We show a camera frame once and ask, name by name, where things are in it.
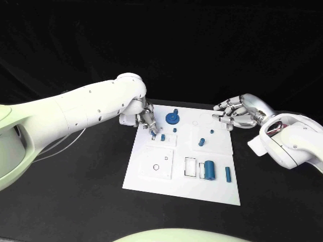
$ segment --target black background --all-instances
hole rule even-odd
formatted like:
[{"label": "black background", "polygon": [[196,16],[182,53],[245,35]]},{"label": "black background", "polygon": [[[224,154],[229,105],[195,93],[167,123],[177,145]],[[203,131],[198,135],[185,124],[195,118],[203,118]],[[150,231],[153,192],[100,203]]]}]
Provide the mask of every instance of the black background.
[{"label": "black background", "polygon": [[[58,95],[124,72],[143,77],[150,98],[216,104],[251,93],[323,124],[323,5],[1,2],[0,103]],[[0,236],[111,241],[185,227],[254,241],[323,241],[323,176],[309,165],[287,170],[254,155],[245,142],[257,129],[232,132],[237,207],[121,189],[130,128],[105,122],[71,152],[32,165],[0,192]]]}]

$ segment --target robotic hand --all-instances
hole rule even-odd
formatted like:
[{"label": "robotic hand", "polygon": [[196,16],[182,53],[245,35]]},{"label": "robotic hand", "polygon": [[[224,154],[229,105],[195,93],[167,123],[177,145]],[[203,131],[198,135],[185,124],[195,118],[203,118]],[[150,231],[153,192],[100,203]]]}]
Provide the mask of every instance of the robotic hand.
[{"label": "robotic hand", "polygon": [[316,121],[303,115],[277,114],[251,94],[219,103],[214,110],[219,109],[224,114],[212,115],[215,120],[244,129],[261,126],[260,135],[248,142],[258,156],[268,153],[287,169],[307,162],[323,174],[323,127]]},{"label": "robotic hand", "polygon": [[146,85],[133,73],[42,100],[0,105],[0,190],[27,170],[45,147],[59,138],[120,115],[124,125],[157,134]]}]

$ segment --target black table surface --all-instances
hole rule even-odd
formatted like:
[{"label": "black table surface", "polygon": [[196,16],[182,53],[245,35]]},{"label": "black table surface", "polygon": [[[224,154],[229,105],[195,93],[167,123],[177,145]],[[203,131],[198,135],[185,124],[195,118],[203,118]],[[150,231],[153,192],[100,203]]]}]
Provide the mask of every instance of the black table surface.
[{"label": "black table surface", "polygon": [[323,175],[309,164],[287,170],[268,155],[255,156],[247,142],[258,127],[231,132],[241,206],[123,189],[136,132],[114,118],[30,166],[0,192],[1,237],[113,241],[150,229],[192,228],[251,241],[323,241]]}]

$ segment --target wire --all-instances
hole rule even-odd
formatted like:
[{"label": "wire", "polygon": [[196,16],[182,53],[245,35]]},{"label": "wire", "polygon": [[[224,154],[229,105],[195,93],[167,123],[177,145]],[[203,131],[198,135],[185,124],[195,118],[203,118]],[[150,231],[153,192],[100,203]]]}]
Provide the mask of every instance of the wire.
[{"label": "wire", "polygon": [[58,151],[55,154],[52,154],[52,155],[49,155],[49,156],[46,156],[46,157],[43,157],[43,158],[35,160],[32,163],[35,163],[35,162],[37,162],[39,160],[43,160],[43,159],[52,157],[52,156],[56,155],[58,153],[61,153],[61,152],[62,152],[62,151],[63,151],[63,150],[65,150],[65,149],[74,144],[74,142],[78,140],[78,138],[81,137],[81,135],[82,135],[85,129],[81,131],[81,133],[79,133],[78,137],[75,138],[75,140],[72,141],[72,143],[71,143],[71,144],[69,144],[69,145],[68,145],[61,151]]},{"label": "wire", "polygon": [[69,135],[66,135],[62,139],[61,139],[61,141],[49,148],[49,149],[46,149],[46,150],[43,150],[40,153],[39,153],[39,155],[42,155],[45,152],[48,152],[50,149],[53,149],[61,143],[62,143],[62,141],[68,138],[68,136]]}]

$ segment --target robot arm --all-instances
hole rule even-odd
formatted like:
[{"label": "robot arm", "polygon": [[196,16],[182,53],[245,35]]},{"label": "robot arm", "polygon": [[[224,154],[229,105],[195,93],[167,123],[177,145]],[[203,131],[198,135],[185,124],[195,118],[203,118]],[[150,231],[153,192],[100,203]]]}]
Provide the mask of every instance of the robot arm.
[{"label": "robot arm", "polygon": [[214,110],[224,108],[224,115],[214,119],[244,129],[261,126],[260,135],[248,142],[258,156],[268,153],[287,169],[307,162],[323,173],[323,127],[316,121],[302,115],[277,115],[251,94],[228,99]]},{"label": "robot arm", "polygon": [[16,181],[55,140],[117,115],[123,124],[141,124],[156,134],[146,91],[140,76],[126,73],[55,97],[0,105],[0,190]]}]

